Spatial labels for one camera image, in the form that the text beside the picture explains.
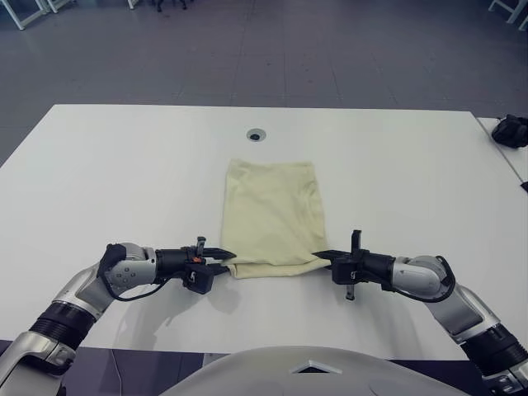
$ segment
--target beige fabric bag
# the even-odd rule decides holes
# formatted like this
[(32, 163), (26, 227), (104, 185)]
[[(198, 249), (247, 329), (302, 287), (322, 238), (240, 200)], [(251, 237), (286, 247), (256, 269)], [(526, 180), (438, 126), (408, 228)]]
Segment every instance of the beige fabric bag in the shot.
[(312, 163), (229, 164), (222, 247), (237, 278), (293, 276), (329, 265), (312, 255), (327, 249)]

